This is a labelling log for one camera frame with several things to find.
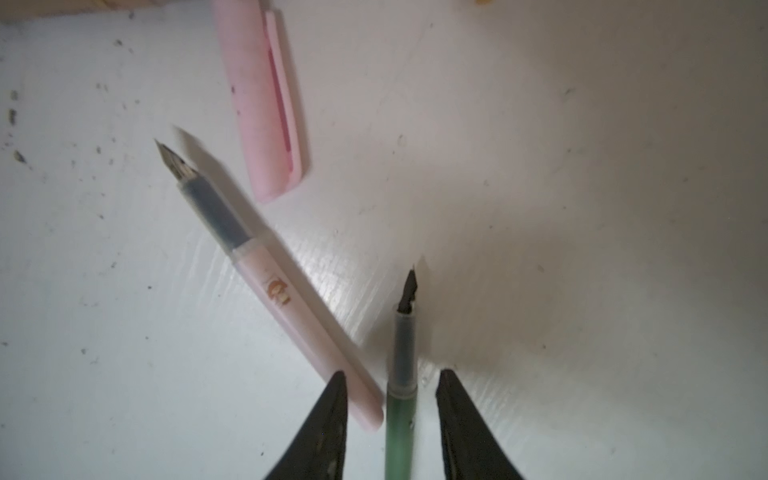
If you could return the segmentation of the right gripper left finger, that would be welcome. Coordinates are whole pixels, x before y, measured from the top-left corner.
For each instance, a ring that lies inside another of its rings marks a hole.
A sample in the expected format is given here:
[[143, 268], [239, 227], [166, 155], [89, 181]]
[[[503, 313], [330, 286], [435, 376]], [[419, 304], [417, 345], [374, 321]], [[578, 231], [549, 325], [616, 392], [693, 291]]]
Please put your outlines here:
[[335, 372], [266, 480], [341, 480], [348, 425], [348, 389]]

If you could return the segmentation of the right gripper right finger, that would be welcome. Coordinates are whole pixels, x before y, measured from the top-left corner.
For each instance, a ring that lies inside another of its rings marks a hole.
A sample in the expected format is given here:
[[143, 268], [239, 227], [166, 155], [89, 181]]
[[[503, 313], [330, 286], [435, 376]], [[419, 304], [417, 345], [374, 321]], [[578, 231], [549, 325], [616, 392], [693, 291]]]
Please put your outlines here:
[[454, 370], [440, 372], [436, 401], [446, 479], [523, 480]]

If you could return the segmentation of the green pen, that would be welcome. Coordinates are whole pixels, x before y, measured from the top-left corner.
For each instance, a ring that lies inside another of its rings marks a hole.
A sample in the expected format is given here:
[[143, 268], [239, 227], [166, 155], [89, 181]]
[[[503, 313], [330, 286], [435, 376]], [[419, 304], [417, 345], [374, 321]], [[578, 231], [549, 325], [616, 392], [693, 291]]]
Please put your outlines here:
[[393, 315], [393, 340], [386, 396], [386, 480], [410, 479], [418, 396], [414, 305], [418, 282], [415, 269], [406, 277]]

